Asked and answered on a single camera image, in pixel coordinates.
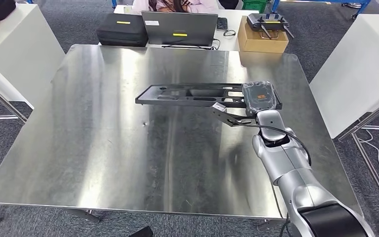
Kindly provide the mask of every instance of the pink shirt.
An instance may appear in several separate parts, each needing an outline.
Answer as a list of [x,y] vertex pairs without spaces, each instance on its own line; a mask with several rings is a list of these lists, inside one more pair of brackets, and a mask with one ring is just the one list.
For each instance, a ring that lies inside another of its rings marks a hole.
[[[188,12],[192,13],[214,13],[217,14],[219,6],[216,0],[188,0]],[[157,1],[156,8],[165,7],[162,0]],[[149,0],[134,0],[133,11],[140,14],[141,11],[150,11]]]

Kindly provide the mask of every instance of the green crate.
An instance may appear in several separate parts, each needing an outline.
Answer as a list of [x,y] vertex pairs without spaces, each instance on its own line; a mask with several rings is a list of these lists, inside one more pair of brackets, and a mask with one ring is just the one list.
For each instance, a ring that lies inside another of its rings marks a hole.
[[258,10],[263,13],[266,7],[266,0],[244,0],[243,8],[245,10]]

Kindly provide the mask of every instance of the stainless steel table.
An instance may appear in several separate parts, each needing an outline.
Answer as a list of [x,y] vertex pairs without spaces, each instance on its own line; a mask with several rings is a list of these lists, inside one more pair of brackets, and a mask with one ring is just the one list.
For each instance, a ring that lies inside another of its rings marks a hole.
[[134,101],[151,84],[259,80],[275,85],[318,180],[361,213],[295,55],[96,45],[71,48],[21,129],[0,166],[0,204],[279,219],[256,128]]

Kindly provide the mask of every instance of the white desk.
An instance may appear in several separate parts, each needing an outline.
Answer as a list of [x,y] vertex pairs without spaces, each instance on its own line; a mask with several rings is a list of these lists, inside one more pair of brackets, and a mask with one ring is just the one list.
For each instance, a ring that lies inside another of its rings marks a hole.
[[65,54],[35,4],[17,4],[0,21],[0,94],[34,107]]
[[379,107],[379,15],[358,15],[310,88],[332,138]]
[[[117,5],[114,13],[124,14],[125,5]],[[237,32],[239,31],[240,20],[242,16],[247,16],[251,13],[258,13],[256,10],[225,10],[219,9],[219,17],[227,18],[227,24],[229,30],[235,30],[236,35],[233,37],[224,37],[223,31],[216,31],[214,38],[220,40],[220,48],[222,51],[239,51],[239,44],[237,42]],[[162,47],[161,45],[147,44],[146,47]]]

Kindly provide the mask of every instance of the phone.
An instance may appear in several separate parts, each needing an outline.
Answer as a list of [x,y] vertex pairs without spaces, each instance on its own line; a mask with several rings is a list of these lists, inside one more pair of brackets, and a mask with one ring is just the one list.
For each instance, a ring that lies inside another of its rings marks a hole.
[[227,30],[227,18],[225,17],[219,17],[217,18],[217,30],[218,31],[225,31]]

